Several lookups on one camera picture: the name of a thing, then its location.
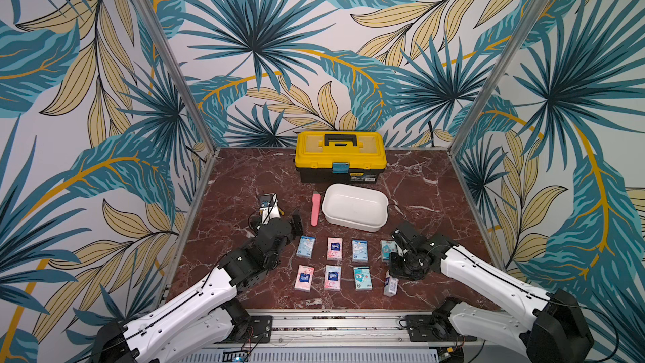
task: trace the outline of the white container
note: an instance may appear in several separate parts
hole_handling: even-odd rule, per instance
[[[322,202],[322,213],[332,224],[373,233],[388,221],[389,201],[380,191],[334,184]]]

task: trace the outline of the tropical leaf wallpaper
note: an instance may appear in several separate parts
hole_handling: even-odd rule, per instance
[[[303,130],[338,129],[424,147],[450,145],[529,1],[151,3],[218,146],[294,146]]]
[[[645,362],[643,36],[645,0],[551,0],[456,154],[508,272],[608,314],[620,363]]]
[[[4,2],[0,362],[73,362],[156,306],[210,155],[130,0]]]

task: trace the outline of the small white box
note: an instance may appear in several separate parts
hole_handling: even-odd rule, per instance
[[[341,289],[341,267],[325,266],[325,290]]]
[[[387,297],[396,295],[398,285],[399,279],[391,277],[390,271],[385,272],[385,288],[383,289],[383,295]]]
[[[367,241],[365,240],[352,240],[351,241],[351,261],[352,262],[367,262]]]
[[[390,253],[399,252],[397,243],[389,240],[381,240],[381,259],[383,262],[390,262]]]
[[[356,290],[372,290],[372,276],[370,275],[369,267],[359,266],[354,268],[354,284]]]
[[[313,243],[315,243],[315,237],[300,237],[300,245],[298,245],[297,256],[302,256],[302,258],[311,258],[311,252],[313,251]]]
[[[327,238],[327,259],[340,261],[343,260],[343,239]]]
[[[295,277],[294,289],[309,292],[311,291],[311,281],[313,280],[313,268],[311,266],[300,265],[298,275]]]

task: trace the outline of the marble tabletop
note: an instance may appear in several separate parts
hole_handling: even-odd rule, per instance
[[[189,233],[169,298],[201,279],[228,251],[252,236],[247,219],[257,208],[257,196],[276,192],[286,213],[299,208],[305,235],[315,237],[311,259],[295,256],[298,240],[286,246],[279,267],[259,285],[238,295],[246,308],[258,309],[389,309],[432,310],[447,296],[480,308],[495,304],[469,287],[438,273],[419,282],[399,281],[398,293],[383,295],[387,265],[381,260],[381,240],[403,220],[426,236],[442,233],[478,257],[490,261],[463,190],[445,151],[387,151],[388,166],[376,184],[390,199],[389,217],[376,233],[329,224],[320,212],[312,227],[311,194],[325,195],[328,184],[303,184],[294,166],[294,149],[221,149],[209,178],[198,217]],[[327,261],[327,237],[343,238],[343,261]],[[351,240],[367,240],[369,262],[351,262]],[[342,266],[341,290],[323,289],[325,265]],[[298,265],[315,268],[311,292],[294,291]],[[353,266],[369,266],[371,291],[356,291]]]

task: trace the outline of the metal pole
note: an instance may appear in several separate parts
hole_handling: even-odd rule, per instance
[[[206,144],[209,153],[213,154],[215,152],[216,145],[214,144],[213,139],[208,132],[208,128],[204,124],[204,119],[199,113],[197,103],[195,103],[195,98],[190,92],[190,87],[188,86],[188,83],[186,83],[184,74],[179,68],[179,63],[172,53],[168,39],[166,38],[163,28],[161,27],[161,24],[159,23],[159,20],[157,18],[157,14],[152,9],[152,4],[150,4],[149,0],[131,1],[134,4],[134,8],[136,9],[138,15],[141,17],[144,26],[146,26],[146,28],[148,29],[152,43],[157,48],[157,52],[159,52],[161,61],[164,63],[164,66],[170,74],[170,77],[173,79],[179,95],[181,96],[181,99],[186,106],[188,114],[193,118],[195,126],[198,128],[199,136],[202,137],[202,140]]]
[[[526,6],[524,16],[517,24],[508,44],[504,47],[504,50],[502,50],[499,60],[493,67],[493,71],[490,73],[490,76],[488,76],[484,83],[484,87],[482,87],[479,92],[479,96],[477,96],[473,102],[473,105],[470,107],[463,123],[459,127],[459,130],[449,147],[449,152],[451,154],[456,155],[459,152],[459,148],[463,145],[466,137],[470,134],[471,128],[477,122],[479,114],[482,109],[484,109],[490,96],[493,95],[493,92],[499,83],[499,79],[504,75],[504,72],[513,59],[513,56],[519,51],[520,46],[524,43],[528,33],[531,32],[531,29],[540,18],[540,15],[548,2],[549,0],[531,0],[528,6]]]

